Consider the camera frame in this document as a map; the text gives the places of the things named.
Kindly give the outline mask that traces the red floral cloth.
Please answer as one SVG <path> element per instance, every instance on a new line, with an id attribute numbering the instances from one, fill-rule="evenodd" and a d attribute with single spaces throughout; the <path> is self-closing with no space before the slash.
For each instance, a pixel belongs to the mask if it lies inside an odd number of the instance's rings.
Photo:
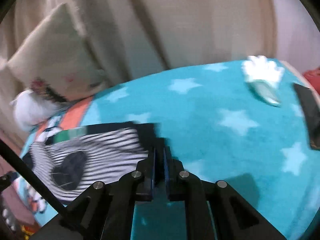
<path id="1" fill-rule="evenodd" d="M 313 70 L 307 70 L 303 73 L 303 76 L 306 80 L 312 85 L 315 91 L 320 93 L 320 68 L 316 68 Z"/>

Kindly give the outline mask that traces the turquoise star cartoon blanket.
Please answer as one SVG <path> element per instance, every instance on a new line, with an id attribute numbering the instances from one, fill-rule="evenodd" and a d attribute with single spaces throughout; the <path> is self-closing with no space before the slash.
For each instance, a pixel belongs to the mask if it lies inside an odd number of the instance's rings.
<path id="1" fill-rule="evenodd" d="M 145 157 L 137 126 L 155 124 L 174 157 L 205 181 L 225 179 L 287 239 L 299 239 L 319 208 L 319 152 L 308 142 L 294 84 L 306 79 L 271 59 L 282 71 L 279 106 L 257 98 L 245 82 L 244 62 L 182 67 L 106 89 L 57 113 L 30 134 L 22 158 L 32 157 L 35 174 L 56 197 L 74 200 L 97 179 L 117 181 Z M 53 169 L 70 149 L 46 146 L 59 131 L 124 123 L 113 132 L 81 139 L 88 159 L 79 185 L 58 187 Z"/>

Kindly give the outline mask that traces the striped navy white pants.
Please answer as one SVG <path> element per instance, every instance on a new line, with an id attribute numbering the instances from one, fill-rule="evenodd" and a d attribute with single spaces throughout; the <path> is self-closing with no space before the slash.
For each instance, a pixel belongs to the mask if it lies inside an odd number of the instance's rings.
<path id="1" fill-rule="evenodd" d="M 110 184 L 136 169 L 156 140 L 154 124 L 96 124 L 44 132 L 23 156 L 25 164 L 63 204 L 96 181 Z"/>

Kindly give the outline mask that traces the white glove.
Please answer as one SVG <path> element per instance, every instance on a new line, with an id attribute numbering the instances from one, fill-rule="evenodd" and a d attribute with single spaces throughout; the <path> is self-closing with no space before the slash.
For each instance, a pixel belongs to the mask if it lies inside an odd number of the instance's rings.
<path id="1" fill-rule="evenodd" d="M 285 73 L 285 68 L 263 55 L 249 56 L 242 63 L 245 83 L 259 100 L 279 107 L 278 87 Z"/>

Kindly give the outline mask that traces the beige curtain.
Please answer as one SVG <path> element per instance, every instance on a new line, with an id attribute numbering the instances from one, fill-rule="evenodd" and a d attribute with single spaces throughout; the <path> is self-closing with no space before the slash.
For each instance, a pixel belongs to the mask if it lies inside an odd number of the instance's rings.
<path id="1" fill-rule="evenodd" d="M 18 147 L 27 133 L 10 103 L 29 88 L 8 62 L 61 4 L 106 88 L 189 65 L 276 55 L 272 0 L 1 0 L 1 138 Z"/>

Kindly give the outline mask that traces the beige floral print pillow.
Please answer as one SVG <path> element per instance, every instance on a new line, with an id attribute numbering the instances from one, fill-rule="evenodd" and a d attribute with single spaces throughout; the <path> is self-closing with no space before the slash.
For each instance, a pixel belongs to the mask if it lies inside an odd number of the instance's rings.
<path id="1" fill-rule="evenodd" d="M 66 4 L 57 6 L 28 35 L 8 66 L 25 87 L 53 102 L 80 100 L 107 87 Z"/>

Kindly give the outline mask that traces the black flat device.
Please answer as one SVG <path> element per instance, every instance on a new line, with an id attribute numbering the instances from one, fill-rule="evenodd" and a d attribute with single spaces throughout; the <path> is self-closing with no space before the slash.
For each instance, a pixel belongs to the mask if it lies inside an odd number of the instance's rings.
<path id="1" fill-rule="evenodd" d="M 293 88 L 304 113 L 310 147 L 319 151 L 319 106 L 310 88 L 297 83 L 293 84 Z"/>

